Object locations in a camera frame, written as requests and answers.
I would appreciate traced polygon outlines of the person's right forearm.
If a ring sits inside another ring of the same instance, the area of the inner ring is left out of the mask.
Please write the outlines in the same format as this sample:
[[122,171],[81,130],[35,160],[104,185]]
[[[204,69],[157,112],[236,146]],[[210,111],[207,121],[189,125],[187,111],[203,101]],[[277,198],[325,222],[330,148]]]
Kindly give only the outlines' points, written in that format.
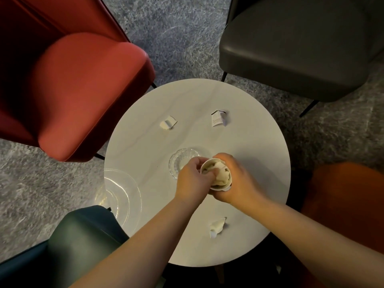
[[252,217],[328,288],[384,288],[384,255],[267,198]]

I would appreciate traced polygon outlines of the grey upholstered chair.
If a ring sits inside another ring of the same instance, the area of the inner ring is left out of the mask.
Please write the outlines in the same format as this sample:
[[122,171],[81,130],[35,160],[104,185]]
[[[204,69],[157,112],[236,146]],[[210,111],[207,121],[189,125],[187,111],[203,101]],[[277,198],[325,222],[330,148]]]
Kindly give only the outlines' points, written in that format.
[[367,82],[384,51],[384,0],[231,0],[219,43],[227,74],[334,102]]

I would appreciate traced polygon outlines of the person's left forearm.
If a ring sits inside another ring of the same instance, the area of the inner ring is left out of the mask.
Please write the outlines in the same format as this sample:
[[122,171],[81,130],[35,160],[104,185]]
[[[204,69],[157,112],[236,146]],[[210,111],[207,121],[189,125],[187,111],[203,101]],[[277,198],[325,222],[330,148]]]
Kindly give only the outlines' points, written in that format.
[[70,288],[155,288],[201,202],[175,197]]

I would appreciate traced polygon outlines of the small torn white paper scrap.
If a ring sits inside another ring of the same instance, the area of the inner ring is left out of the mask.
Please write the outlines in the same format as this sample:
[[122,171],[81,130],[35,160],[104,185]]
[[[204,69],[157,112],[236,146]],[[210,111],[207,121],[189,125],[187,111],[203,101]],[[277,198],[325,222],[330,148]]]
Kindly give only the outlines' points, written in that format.
[[176,124],[177,120],[172,116],[168,116],[165,120],[160,122],[159,126],[164,130],[171,130]]

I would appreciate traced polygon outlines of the red upholstered chair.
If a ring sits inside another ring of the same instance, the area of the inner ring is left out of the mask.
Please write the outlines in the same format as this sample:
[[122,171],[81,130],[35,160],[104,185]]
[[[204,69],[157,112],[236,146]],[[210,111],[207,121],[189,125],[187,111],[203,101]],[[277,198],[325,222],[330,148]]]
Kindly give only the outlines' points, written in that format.
[[0,0],[0,139],[87,162],[155,77],[103,0]]

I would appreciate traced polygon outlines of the clear glass plate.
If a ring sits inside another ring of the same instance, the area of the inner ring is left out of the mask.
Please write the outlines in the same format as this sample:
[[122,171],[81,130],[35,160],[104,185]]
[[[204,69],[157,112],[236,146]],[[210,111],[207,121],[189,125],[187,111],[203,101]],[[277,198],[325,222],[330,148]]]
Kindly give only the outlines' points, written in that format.
[[104,182],[94,203],[109,208],[119,224],[137,224],[142,212],[142,198],[136,181],[117,169],[104,169]]

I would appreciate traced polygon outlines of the clear glass ashtray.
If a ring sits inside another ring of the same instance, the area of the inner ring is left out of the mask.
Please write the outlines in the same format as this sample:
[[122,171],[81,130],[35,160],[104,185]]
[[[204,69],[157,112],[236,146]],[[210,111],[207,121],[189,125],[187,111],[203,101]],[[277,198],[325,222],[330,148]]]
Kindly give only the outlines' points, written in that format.
[[212,154],[204,147],[192,146],[176,150],[169,158],[168,168],[170,176],[177,180],[181,169],[194,157],[212,158]]

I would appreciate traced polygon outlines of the crumpled white paper scrap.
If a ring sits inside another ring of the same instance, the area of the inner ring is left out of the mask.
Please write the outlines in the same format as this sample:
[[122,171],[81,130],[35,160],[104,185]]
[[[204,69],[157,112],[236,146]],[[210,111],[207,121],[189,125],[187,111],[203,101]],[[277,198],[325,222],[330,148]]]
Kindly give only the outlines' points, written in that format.
[[222,217],[219,220],[214,221],[209,226],[209,235],[210,238],[216,238],[218,234],[220,234],[223,231],[223,227],[226,222],[226,217]]

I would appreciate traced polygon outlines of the teal upholstered chair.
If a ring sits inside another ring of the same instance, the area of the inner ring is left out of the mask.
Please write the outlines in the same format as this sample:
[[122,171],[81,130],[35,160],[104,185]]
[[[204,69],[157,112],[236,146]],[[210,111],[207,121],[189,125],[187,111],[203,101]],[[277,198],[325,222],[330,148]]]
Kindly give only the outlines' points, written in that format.
[[74,210],[48,240],[0,263],[0,288],[68,288],[128,239],[110,208]]

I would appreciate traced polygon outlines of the orange upholstered chair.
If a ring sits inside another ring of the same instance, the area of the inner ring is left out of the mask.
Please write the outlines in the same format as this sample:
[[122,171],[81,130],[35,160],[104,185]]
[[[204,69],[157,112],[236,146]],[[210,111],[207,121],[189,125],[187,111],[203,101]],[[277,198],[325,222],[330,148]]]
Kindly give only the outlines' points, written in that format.
[[[384,174],[345,162],[318,167],[301,213],[384,255]],[[326,288],[303,263],[292,273],[293,288]]]

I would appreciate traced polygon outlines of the person's right hand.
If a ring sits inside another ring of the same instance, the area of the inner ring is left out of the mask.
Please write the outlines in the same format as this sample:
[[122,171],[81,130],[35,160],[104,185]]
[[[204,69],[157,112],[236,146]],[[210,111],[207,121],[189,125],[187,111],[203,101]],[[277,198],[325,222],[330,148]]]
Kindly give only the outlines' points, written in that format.
[[254,177],[232,155],[219,153],[213,158],[224,161],[232,174],[232,185],[228,190],[231,193],[231,202],[226,203],[245,212],[246,208],[258,206],[267,199]]

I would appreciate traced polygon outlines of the person's left hand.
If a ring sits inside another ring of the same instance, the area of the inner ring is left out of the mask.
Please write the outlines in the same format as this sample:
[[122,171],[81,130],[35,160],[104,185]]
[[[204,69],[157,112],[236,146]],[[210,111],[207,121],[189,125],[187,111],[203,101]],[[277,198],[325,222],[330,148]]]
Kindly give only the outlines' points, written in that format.
[[200,173],[201,166],[208,160],[205,157],[194,157],[181,169],[177,178],[175,198],[188,205],[198,207],[207,194],[210,187],[205,185],[205,174]]

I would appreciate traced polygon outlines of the torn white packet black edge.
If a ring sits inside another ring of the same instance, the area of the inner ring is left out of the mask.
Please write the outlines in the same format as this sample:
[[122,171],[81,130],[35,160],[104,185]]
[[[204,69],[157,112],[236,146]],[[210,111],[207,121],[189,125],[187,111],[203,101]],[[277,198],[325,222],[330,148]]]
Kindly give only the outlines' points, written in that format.
[[227,113],[223,110],[215,110],[211,113],[211,125],[212,127],[223,125],[224,127],[227,125]]

